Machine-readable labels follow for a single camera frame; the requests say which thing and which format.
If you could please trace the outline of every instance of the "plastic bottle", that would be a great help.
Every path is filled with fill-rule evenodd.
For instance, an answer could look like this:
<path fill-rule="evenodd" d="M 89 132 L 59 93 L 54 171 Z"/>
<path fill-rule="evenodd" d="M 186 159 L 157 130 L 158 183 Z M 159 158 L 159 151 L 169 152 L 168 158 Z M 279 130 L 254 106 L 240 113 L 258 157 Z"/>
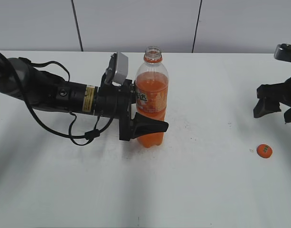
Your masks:
<path fill-rule="evenodd" d="M 144 63 L 136 75 L 136 105 L 137 111 L 149 118 L 164 121 L 167 106 L 169 76 L 162 64 L 162 54 L 159 47 L 147 47 Z M 146 148 L 160 145 L 164 133 L 152 133 L 138 138 Z"/>

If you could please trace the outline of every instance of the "white tabletop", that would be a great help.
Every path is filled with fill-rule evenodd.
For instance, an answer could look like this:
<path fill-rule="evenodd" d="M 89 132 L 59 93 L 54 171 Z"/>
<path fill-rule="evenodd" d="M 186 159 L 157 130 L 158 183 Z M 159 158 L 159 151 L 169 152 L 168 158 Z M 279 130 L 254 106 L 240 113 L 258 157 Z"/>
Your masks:
<path fill-rule="evenodd" d="M 98 86 L 110 53 L 3 51 L 56 60 L 72 81 Z M 133 79 L 142 53 L 127 53 Z M 291 124 L 253 119 L 260 84 L 291 64 L 269 54 L 164 54 L 170 85 L 159 147 L 118 140 L 118 121 L 85 147 L 54 136 L 22 101 L 0 94 L 0 228 L 291 228 Z M 66 78 L 57 66 L 47 67 Z M 67 132 L 69 114 L 37 111 Z M 74 133 L 93 128 L 79 115 Z M 269 159 L 259 144 L 273 149 Z"/>

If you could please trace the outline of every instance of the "orange bottle cap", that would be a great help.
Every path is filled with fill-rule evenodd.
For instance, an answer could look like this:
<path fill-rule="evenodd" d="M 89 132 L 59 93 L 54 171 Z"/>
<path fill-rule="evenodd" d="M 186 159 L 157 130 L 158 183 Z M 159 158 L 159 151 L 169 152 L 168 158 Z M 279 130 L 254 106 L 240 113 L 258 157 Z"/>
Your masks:
<path fill-rule="evenodd" d="M 257 153 L 262 158 L 269 158 L 271 157 L 273 150 L 270 146 L 266 144 L 261 144 L 257 147 Z"/>

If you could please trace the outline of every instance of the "robotic arm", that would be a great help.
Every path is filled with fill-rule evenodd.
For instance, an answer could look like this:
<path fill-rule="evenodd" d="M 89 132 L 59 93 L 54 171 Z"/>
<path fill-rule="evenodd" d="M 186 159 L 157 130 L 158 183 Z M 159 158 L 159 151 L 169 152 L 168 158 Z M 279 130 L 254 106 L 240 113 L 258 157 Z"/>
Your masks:
<path fill-rule="evenodd" d="M 291 62 L 291 45 L 279 44 L 274 58 Z M 257 89 L 259 101 L 253 110 L 254 118 L 260 118 L 269 113 L 280 112 L 280 103 L 291 107 L 291 77 L 284 83 L 274 85 L 261 85 Z M 291 123 L 291 108 L 284 113 L 286 123 Z"/>
<path fill-rule="evenodd" d="M 119 119 L 120 140 L 129 141 L 142 135 L 167 131 L 169 125 L 166 122 L 153 120 L 139 113 L 131 119 L 131 105 L 136 102 L 135 86 L 131 80 L 126 79 L 128 58 L 124 54 L 118 52 L 111 56 L 100 87 L 70 82 L 69 79 L 66 81 L 58 75 L 35 69 L 49 64 L 62 67 L 70 79 L 66 68 L 56 61 L 35 64 L 26 58 L 6 59 L 0 53 L 0 92 L 23 100 L 34 119 L 47 131 L 69 138 L 77 145 L 89 144 L 99 137 L 113 119 Z M 69 126 L 68 134 L 63 134 L 42 123 L 33 109 L 70 113 L 75 119 Z M 94 129 L 85 135 L 72 135 L 75 113 L 98 116 Z M 107 125 L 101 130 L 96 128 L 100 117 L 109 118 Z M 75 139 L 86 139 L 87 143 L 78 144 Z"/>

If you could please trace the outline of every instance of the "wire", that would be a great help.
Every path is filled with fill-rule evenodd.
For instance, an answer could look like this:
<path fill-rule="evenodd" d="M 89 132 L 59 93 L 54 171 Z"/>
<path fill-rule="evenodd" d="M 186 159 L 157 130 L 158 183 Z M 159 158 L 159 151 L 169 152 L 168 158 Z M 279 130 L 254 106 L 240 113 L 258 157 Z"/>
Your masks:
<path fill-rule="evenodd" d="M 71 137 L 72 135 L 72 128 L 73 128 L 73 125 L 75 123 L 75 121 L 77 120 L 77 115 L 73 112 L 69 112 L 69 114 L 71 114 L 72 116 L 74 116 L 74 120 L 71 122 L 71 124 L 69 125 L 69 128 L 68 128 L 68 135 L 70 136 L 70 140 L 75 144 L 75 145 L 78 145 L 78 146 L 85 146 L 87 144 L 90 144 L 94 138 L 96 137 L 99 137 L 100 136 L 100 133 L 104 132 L 110 125 L 111 123 L 113 122 L 113 119 L 116 115 L 116 111 L 117 111 L 117 106 L 118 106 L 118 91 L 116 92 L 116 101 L 115 101 L 115 105 L 114 105 L 114 108 L 113 108 L 113 114 L 112 116 L 110 117 L 110 119 L 108 120 L 108 122 L 106 123 L 106 125 L 101 129 L 101 130 L 98 130 L 97 129 L 97 125 L 98 125 L 98 122 L 100 120 L 100 117 L 103 115 L 103 111 L 101 111 L 97 117 L 97 122 L 96 124 L 94 125 L 94 129 L 92 131 L 89 131 L 89 132 L 86 132 L 85 133 L 85 138 L 88 139 L 88 141 L 84 144 L 79 144 L 77 143 L 73 137 Z"/>
<path fill-rule="evenodd" d="M 84 135 L 79 135 L 79 136 L 74 136 L 72 135 L 72 127 L 77 119 L 77 115 L 72 113 L 71 111 L 69 112 L 69 114 L 71 114 L 72 116 L 74 116 L 74 120 L 71 122 L 71 124 L 69 125 L 69 128 L 68 128 L 68 135 L 67 134 L 63 134 L 63 133 L 60 133 L 60 132 L 57 132 L 49 127 L 47 127 L 39 118 L 38 116 L 36 115 L 36 113 L 34 112 L 31 104 L 29 103 L 29 100 L 28 100 L 28 97 L 24 91 L 24 88 L 22 86 L 22 83 L 20 81 L 20 78 L 17 74 L 17 72 L 15 71 L 14 67 L 12 66 L 12 64 L 8 61 L 8 59 L 6 59 L 1 53 L 0 53 L 0 59 L 2 61 L 4 61 L 5 63 L 5 73 L 7 73 L 7 76 L 10 76 L 10 75 L 13 75 L 17 85 L 18 85 L 18 88 L 23 96 L 23 100 L 25 102 L 25 105 L 27 107 L 27 109 L 29 110 L 30 114 L 32 115 L 32 117 L 35 119 L 35 121 L 41 126 L 43 127 L 45 130 L 47 130 L 48 132 L 52 133 L 52 134 L 55 134 L 55 135 L 58 135 L 58 136 L 61 136 L 61 137 L 64 137 L 64 138 L 69 138 L 75 145 L 78 145 L 78 146 L 84 146 L 84 145 L 87 145 L 89 143 L 91 143 L 94 138 L 96 137 L 99 137 L 100 136 L 100 133 L 104 132 L 109 126 L 110 124 L 112 123 L 115 115 L 116 115 L 116 111 L 117 111 L 117 104 L 118 104 L 118 91 L 116 91 L 116 101 L 115 101 L 115 105 L 114 105 L 114 109 L 113 109 L 113 114 L 112 116 L 110 117 L 109 121 L 107 122 L 107 124 L 101 129 L 101 130 L 98 130 L 97 129 L 97 125 L 98 125 L 98 122 L 100 120 L 100 117 L 103 115 L 103 113 L 101 112 L 98 117 L 97 117 L 97 122 L 94 126 L 94 129 L 89 131 L 89 132 L 86 132 Z M 63 68 L 67 73 L 68 73 L 68 81 L 70 80 L 70 74 L 68 72 L 68 70 L 60 63 L 56 62 L 56 61 L 49 61 L 49 62 L 46 62 L 46 63 L 42 63 L 42 64 L 38 64 L 38 63 L 32 63 L 29 59 L 27 58 L 21 58 L 20 59 L 22 61 L 24 61 L 25 63 L 27 64 L 30 64 L 31 66 L 33 67 L 46 67 L 47 65 L 49 64 L 56 64 L 58 66 L 60 66 L 61 68 Z M 79 144 L 75 141 L 75 139 L 86 139 L 87 142 L 84 143 L 84 144 Z"/>
<path fill-rule="evenodd" d="M 13 75 L 18 87 L 19 87 L 19 90 L 20 92 L 22 93 L 22 96 L 23 96 L 23 100 L 25 102 L 25 105 L 27 107 L 27 109 L 29 110 L 30 114 L 32 115 L 32 117 L 35 119 L 35 121 L 41 126 L 43 127 L 45 130 L 47 130 L 48 132 L 52 133 L 52 134 L 55 134 L 55 135 L 58 135 L 58 136 L 61 136 L 61 137 L 64 137 L 64 138 L 70 138 L 69 135 L 67 134 L 63 134 L 63 133 L 60 133 L 60 132 L 57 132 L 49 127 L 47 127 L 37 116 L 37 114 L 35 113 L 35 111 L 32 109 L 32 106 L 30 105 L 29 103 L 29 100 L 25 94 L 25 91 L 24 91 L 24 88 L 22 86 L 22 83 L 19 79 L 19 76 L 17 74 L 17 72 L 15 71 L 15 69 L 13 68 L 12 64 L 8 61 L 8 59 L 6 59 L 6 57 L 4 57 L 1 53 L 0 53 L 0 59 L 5 63 L 5 69 L 6 69 L 6 72 L 8 72 L 8 75 Z M 85 138 L 85 135 L 79 135 L 79 136 L 75 136 L 73 135 L 72 138 L 74 139 L 84 139 Z"/>
<path fill-rule="evenodd" d="M 70 73 L 69 71 L 65 68 L 65 66 L 63 66 L 61 63 L 57 62 L 57 61 L 49 61 L 46 63 L 32 63 L 28 58 L 23 58 L 23 57 L 19 57 L 20 60 L 22 60 L 23 62 L 33 66 L 33 67 L 37 67 L 37 68 L 42 68 L 42 67 L 46 67 L 50 64 L 56 64 L 57 66 L 61 67 L 63 70 L 66 71 L 66 73 L 68 74 L 68 81 L 70 81 Z"/>

